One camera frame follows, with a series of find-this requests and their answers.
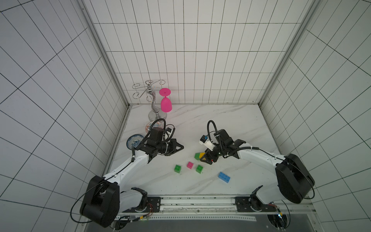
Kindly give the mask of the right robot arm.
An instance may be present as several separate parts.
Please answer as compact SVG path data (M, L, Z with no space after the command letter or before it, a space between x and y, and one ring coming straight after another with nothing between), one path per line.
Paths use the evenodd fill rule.
M216 143L207 135L200 138L199 143L207 148L200 161L211 165L220 157L234 157L254 163L276 176L272 184L261 185L250 194L256 211L262 205L281 200L300 204L315 185L305 165L294 154L284 156L263 151L241 139L233 140L225 130L215 132L214 136Z

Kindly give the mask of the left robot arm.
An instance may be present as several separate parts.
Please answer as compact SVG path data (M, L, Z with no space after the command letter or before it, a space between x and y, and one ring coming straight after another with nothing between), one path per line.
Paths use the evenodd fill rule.
M175 128L151 128L139 142L132 136L131 158L103 177L94 176L83 194L80 214L106 228L118 213L127 210L145 211L150 203L141 188L126 189L127 182L157 155L171 156L184 149L173 137Z

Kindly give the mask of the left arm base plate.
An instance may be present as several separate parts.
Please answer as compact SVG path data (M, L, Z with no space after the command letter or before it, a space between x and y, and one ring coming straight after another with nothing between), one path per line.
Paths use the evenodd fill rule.
M161 198L160 197L144 197L137 207L130 208L123 213L157 213L160 211Z

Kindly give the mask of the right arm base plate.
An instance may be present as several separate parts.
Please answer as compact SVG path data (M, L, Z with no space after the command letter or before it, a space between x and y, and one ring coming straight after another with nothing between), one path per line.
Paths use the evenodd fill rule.
M276 208L271 205L264 205L257 198L251 199L249 196L235 197L237 212L243 213L268 213L276 212Z

